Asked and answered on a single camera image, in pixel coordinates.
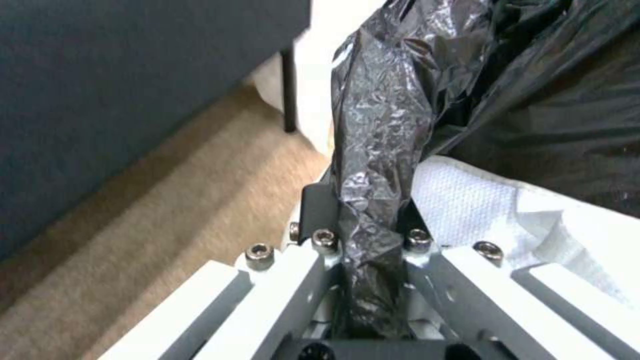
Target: screw hole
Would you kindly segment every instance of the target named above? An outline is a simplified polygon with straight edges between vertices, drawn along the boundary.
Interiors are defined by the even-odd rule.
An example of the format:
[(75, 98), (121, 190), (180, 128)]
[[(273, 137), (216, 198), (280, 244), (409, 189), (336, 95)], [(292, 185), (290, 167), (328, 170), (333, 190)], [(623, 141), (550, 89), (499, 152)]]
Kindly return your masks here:
[(335, 360), (335, 354), (323, 343), (311, 343), (302, 349), (298, 360)]
[(264, 255), (267, 251), (267, 247), (264, 244), (255, 244), (251, 247), (251, 252), (258, 256)]
[(449, 301), (456, 302), (456, 290), (453, 286), (448, 285), (445, 293), (447, 294), (447, 299), (449, 299)]
[(478, 341), (498, 341), (498, 337), (491, 330), (482, 329), (477, 335)]

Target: beige carpet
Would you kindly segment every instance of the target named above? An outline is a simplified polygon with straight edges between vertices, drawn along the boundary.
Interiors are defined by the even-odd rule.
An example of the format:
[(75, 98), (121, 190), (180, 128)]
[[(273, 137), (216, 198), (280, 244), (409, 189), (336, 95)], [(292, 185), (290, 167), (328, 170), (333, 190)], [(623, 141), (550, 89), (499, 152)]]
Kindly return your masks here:
[(0, 358), (100, 356), (208, 259), (277, 245), (327, 164), (236, 90), (0, 263)]

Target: crumpled plastic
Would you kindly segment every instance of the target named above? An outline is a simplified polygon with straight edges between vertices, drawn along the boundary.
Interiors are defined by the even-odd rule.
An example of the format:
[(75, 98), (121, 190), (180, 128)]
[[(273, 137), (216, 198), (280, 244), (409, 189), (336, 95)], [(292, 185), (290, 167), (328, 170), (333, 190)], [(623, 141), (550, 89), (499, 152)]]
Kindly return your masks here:
[[(398, 211), (410, 200), (421, 156), (451, 152), (515, 178), (518, 173), (509, 170), (518, 165), (502, 157), (513, 161), (508, 154), (515, 149), (518, 159), (539, 159), (536, 146), (545, 142), (560, 143), (565, 152), (572, 149), (565, 159), (574, 161), (576, 154), (588, 151), (626, 156), (627, 162), (632, 157), (626, 152), (637, 158), (640, 147), (629, 141), (637, 144), (639, 139), (634, 117), (638, 119), (640, 110), (630, 96), (634, 90), (637, 94), (640, 79), (634, 32), (639, 17), (636, 0), (390, 0), (343, 43), (332, 74), (331, 183), (340, 201), (346, 296), (336, 321), (342, 326), (334, 329), (334, 336), (410, 337), (400, 291), (404, 235), (394, 230)], [(603, 59), (589, 63), (607, 58), (611, 44), (623, 38), (629, 48), (608, 56), (613, 65)], [(598, 93), (598, 85), (625, 69), (633, 80)], [(567, 79), (571, 72), (581, 76)], [(549, 100), (571, 86), (591, 91), (586, 99), (581, 97), (584, 92), (568, 91), (560, 96), (561, 104)], [(606, 119), (584, 126), (579, 111), (584, 102), (625, 114), (618, 116), (616, 126)], [(544, 106), (533, 109), (540, 113), (531, 113), (532, 104), (538, 103)], [(564, 105), (577, 111), (575, 117), (562, 114)], [(554, 116), (548, 119), (549, 113)], [(554, 126), (573, 132), (556, 133)], [(628, 137), (620, 140), (620, 131)], [(613, 141), (613, 153), (606, 145), (610, 135), (620, 140)], [(589, 145), (600, 148), (582, 146), (582, 140), (594, 138), (598, 141)], [(546, 155), (558, 152), (554, 148)], [(547, 167), (553, 179), (564, 181), (551, 189), (562, 192), (578, 182), (580, 172), (570, 175), (575, 166)], [(597, 183), (597, 171), (591, 170)], [(546, 176), (538, 173), (537, 179)], [(624, 178), (632, 182), (630, 176)], [(627, 185), (638, 189), (637, 182)], [(637, 191), (629, 188), (625, 193), (626, 200), (637, 203)]]

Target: black plastic bag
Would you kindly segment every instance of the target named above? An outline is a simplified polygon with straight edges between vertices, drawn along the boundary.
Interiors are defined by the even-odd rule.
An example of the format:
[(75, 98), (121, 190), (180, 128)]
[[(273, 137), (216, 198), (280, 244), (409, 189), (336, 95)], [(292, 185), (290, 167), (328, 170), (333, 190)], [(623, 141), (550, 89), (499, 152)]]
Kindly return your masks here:
[[(640, 83), (639, 5), (629, 0), (388, 1), (345, 41), (335, 54), (332, 77), (332, 183), (340, 200), (348, 303), (338, 319), (343, 321), (337, 322), (345, 327), (335, 335), (410, 336), (400, 292), (403, 234), (394, 229), (421, 154), (452, 149), (461, 160), (563, 191), (585, 173), (575, 172), (581, 167), (569, 161), (591, 151), (592, 158), (605, 161), (596, 161), (597, 168), (583, 164), (591, 182), (582, 192), (567, 193), (589, 199), (587, 193), (602, 191), (610, 183), (597, 174), (615, 159), (606, 174), (624, 178), (624, 201), (596, 203), (624, 209), (618, 205), (631, 199), (637, 205), (639, 184), (632, 169), (640, 169), (640, 109), (631, 95)], [(628, 53), (603, 54), (616, 46), (628, 47)], [(589, 64), (593, 58), (599, 58), (595, 65)], [(625, 75), (610, 82), (617, 71)], [(568, 79), (571, 73), (574, 78)], [(592, 81), (610, 85), (609, 91), (598, 93)], [(531, 113), (535, 104), (558, 104), (553, 99), (561, 100), (558, 108)], [(576, 116), (564, 113), (563, 106)], [(589, 109), (598, 106), (624, 114), (612, 114), (612, 122), (597, 121)], [(583, 115), (589, 121), (582, 121)], [(565, 130), (570, 133), (556, 133)], [(541, 150), (545, 143), (553, 146)], [(562, 160), (541, 172), (538, 164), (556, 156)], [(514, 160), (533, 160), (534, 166)], [(545, 184), (549, 178), (553, 181)], [(611, 192), (605, 194), (596, 198), (612, 198)]]

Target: white cloth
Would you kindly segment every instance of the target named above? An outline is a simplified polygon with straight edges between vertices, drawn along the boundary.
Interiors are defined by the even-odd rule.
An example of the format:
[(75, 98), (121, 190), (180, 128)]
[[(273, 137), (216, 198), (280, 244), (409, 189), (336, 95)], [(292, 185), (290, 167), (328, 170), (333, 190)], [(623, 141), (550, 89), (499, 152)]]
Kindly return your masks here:
[[(343, 41), (384, 0), (312, 1), (311, 26), (296, 42), (296, 98), (298, 130), (323, 154), (329, 155), (331, 70), (333, 54)], [(280, 55), (262, 64), (252, 76), (260, 96), (282, 111)]]
[(559, 263), (640, 309), (640, 220), (432, 156), (416, 169), (412, 196), (435, 241), (485, 240), (505, 253), (505, 271)]

